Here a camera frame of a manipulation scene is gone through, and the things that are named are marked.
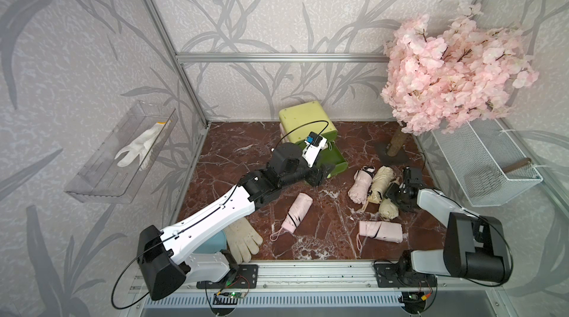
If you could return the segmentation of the cream umbrella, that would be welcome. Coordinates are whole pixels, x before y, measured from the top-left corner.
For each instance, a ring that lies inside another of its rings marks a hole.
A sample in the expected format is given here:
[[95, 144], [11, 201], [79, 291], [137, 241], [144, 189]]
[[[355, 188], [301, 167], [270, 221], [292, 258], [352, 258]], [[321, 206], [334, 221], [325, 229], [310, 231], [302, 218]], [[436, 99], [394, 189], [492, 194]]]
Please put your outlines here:
[[391, 221], [399, 217], [399, 208], [389, 198], [385, 198], [379, 205], [378, 213], [383, 220]]
[[365, 202], [362, 204], [361, 211], [365, 211], [370, 203], [381, 204], [388, 187], [394, 179], [395, 173], [391, 167], [383, 166], [379, 168], [371, 181], [370, 189]]

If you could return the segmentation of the green drawer cabinet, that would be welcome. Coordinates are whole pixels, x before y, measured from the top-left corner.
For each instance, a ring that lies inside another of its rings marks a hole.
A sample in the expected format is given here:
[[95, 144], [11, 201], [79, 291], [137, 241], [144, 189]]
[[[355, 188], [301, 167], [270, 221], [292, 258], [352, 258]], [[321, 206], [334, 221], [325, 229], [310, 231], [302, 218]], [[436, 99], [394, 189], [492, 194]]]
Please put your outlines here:
[[279, 112], [279, 120], [283, 142], [301, 146], [308, 135], [314, 132], [337, 145], [338, 130], [319, 101], [282, 109]]

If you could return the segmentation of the green bottom drawer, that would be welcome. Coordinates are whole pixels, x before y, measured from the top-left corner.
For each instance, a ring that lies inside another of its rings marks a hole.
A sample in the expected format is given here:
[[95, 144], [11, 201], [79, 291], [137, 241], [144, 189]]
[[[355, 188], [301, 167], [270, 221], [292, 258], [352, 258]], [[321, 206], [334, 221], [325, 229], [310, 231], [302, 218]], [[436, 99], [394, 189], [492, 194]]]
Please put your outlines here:
[[[306, 144], [303, 142], [301, 145], [302, 151], [305, 147]], [[327, 147], [320, 152], [313, 167], [308, 167], [307, 162], [301, 156], [297, 173], [309, 185], [317, 186], [345, 172], [347, 169], [348, 162], [340, 153], [337, 145], [334, 142], [327, 142]]]

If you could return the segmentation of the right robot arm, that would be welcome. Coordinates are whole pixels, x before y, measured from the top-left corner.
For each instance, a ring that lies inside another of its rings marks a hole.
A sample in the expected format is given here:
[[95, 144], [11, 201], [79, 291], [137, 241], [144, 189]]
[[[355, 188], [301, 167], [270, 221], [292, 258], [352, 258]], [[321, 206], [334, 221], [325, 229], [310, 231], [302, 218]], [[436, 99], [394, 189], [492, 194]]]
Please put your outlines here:
[[424, 210], [446, 228], [443, 249], [404, 251], [394, 268], [400, 284], [412, 287], [448, 276], [499, 287], [511, 278], [514, 259], [502, 223], [471, 212], [441, 190], [428, 187], [418, 167], [406, 167], [403, 183], [390, 183], [386, 197], [404, 211]]

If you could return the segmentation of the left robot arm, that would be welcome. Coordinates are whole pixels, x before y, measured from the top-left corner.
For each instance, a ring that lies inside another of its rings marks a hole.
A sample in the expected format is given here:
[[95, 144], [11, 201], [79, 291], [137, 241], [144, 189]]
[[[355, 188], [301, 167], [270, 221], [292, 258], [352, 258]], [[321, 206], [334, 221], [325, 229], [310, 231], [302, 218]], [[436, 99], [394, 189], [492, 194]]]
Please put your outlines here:
[[266, 167], [245, 174], [225, 195], [198, 213], [174, 225], [151, 225], [139, 235], [136, 262], [154, 301], [177, 291], [198, 269], [189, 262], [194, 251], [232, 223], [279, 198], [297, 182], [315, 187], [334, 169], [320, 164], [325, 139], [301, 148], [294, 143], [277, 146]]

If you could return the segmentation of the pink umbrella left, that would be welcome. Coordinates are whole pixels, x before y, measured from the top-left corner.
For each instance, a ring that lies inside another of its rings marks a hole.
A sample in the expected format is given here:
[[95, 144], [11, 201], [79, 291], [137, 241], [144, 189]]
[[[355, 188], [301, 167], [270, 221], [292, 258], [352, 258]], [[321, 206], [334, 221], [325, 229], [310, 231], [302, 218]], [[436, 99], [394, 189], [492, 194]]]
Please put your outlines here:
[[294, 203], [290, 206], [287, 216], [281, 224], [281, 228], [277, 232], [271, 234], [270, 240], [276, 241], [285, 233], [294, 234], [305, 216], [308, 214], [313, 201], [314, 200], [308, 194], [300, 193], [296, 197]]

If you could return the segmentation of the pink umbrella by cabinet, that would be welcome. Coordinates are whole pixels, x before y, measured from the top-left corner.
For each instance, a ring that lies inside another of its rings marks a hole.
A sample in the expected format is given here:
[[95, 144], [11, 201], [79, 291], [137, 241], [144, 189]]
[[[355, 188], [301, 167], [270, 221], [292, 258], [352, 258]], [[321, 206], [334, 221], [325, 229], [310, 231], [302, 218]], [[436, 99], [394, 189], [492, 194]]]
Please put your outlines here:
[[366, 203], [374, 173], [375, 168], [368, 166], [365, 166], [356, 172], [354, 175], [354, 184], [348, 191], [348, 198], [352, 202], [356, 204]]

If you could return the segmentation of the brush in basket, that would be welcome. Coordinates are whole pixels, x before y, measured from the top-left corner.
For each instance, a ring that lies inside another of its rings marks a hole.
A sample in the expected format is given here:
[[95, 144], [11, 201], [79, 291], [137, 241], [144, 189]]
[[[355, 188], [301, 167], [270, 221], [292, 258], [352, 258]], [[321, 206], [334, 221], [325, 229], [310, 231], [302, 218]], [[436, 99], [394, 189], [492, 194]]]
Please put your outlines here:
[[471, 170], [465, 175], [466, 194], [469, 197], [489, 195], [502, 187], [502, 180], [507, 174], [532, 164], [530, 158], [521, 159], [508, 167], [486, 165]]

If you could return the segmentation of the white work glove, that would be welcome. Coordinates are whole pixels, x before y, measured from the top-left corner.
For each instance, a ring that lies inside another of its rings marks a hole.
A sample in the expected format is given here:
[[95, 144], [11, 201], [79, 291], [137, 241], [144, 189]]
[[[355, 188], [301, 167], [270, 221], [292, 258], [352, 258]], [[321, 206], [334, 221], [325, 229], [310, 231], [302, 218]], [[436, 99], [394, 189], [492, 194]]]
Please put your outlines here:
[[238, 265], [247, 264], [259, 253], [263, 238], [246, 218], [241, 218], [223, 230], [229, 251]]

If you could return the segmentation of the blue dustpan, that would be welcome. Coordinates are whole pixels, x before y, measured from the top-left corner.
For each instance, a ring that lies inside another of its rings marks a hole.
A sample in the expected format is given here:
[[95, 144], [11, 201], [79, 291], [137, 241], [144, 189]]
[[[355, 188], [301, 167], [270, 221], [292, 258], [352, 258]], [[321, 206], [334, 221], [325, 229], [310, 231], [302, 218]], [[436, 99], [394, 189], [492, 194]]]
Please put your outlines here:
[[197, 247], [197, 249], [194, 250], [194, 254], [215, 254], [226, 250], [227, 247], [228, 243], [225, 232], [221, 230]]

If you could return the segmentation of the pink cherry blossom tree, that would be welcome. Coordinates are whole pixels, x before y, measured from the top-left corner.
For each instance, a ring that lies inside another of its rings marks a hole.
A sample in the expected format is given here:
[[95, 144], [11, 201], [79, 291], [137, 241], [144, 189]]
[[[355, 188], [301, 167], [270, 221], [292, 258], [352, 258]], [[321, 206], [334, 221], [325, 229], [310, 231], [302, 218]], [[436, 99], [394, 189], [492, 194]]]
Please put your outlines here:
[[428, 35], [428, 14], [407, 19], [385, 43], [388, 80], [381, 96], [402, 135], [453, 133], [471, 121], [503, 118], [514, 91], [538, 80], [522, 30], [480, 28], [481, 9], [461, 3], [438, 36]]

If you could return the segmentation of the white glove on shelf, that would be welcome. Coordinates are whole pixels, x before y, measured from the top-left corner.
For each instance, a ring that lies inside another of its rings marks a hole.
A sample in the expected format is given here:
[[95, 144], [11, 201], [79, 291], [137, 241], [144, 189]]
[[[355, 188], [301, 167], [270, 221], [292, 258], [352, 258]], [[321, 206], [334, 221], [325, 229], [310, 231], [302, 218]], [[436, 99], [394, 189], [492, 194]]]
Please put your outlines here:
[[124, 154], [117, 166], [127, 167], [138, 159], [139, 171], [146, 170], [151, 164], [154, 144], [166, 125], [166, 122], [155, 123], [151, 128], [136, 137], [129, 145], [123, 147], [115, 156], [115, 159], [118, 159]]

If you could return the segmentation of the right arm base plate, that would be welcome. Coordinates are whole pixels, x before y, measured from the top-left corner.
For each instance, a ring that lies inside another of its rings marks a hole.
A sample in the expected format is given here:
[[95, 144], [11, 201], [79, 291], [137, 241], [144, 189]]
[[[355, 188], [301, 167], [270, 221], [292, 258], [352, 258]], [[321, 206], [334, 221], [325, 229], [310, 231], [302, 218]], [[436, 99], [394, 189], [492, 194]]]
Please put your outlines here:
[[437, 277], [402, 268], [399, 264], [375, 261], [372, 265], [378, 287], [416, 288], [431, 290], [438, 287]]

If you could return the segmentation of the aluminium front rail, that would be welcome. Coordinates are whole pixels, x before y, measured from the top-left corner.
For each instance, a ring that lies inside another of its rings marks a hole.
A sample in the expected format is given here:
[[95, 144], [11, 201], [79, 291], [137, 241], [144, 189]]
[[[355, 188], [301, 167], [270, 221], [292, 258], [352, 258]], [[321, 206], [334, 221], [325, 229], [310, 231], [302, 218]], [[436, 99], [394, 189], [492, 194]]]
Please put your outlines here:
[[[256, 287], [250, 286], [251, 293], [304, 293], [304, 292], [368, 292], [418, 290], [414, 287], [379, 287], [373, 269], [373, 260], [315, 260], [315, 261], [259, 261], [256, 274]], [[462, 290], [487, 290], [461, 278], [438, 276], [438, 292]], [[127, 285], [132, 296], [141, 296], [148, 290], [137, 274]]]

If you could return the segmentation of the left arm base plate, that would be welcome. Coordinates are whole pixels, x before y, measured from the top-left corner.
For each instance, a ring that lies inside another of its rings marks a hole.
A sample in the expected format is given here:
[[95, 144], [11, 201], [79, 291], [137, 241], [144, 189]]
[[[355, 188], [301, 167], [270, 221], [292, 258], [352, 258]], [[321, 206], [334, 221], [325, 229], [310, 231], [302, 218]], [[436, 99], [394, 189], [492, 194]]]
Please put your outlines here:
[[259, 278], [259, 265], [240, 265], [231, 269], [229, 273], [218, 282], [199, 281], [196, 288], [200, 290], [224, 290], [231, 288], [255, 289]]

